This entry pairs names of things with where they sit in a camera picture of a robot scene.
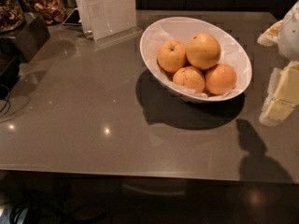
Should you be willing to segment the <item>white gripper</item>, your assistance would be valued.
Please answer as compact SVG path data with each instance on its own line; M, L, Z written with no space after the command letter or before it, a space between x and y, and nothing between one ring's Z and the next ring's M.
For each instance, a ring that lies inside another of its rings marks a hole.
M281 55L291 60L283 69L275 68L270 76L264 100L261 124L277 126L299 105L299 0L257 39L262 46L278 44Z

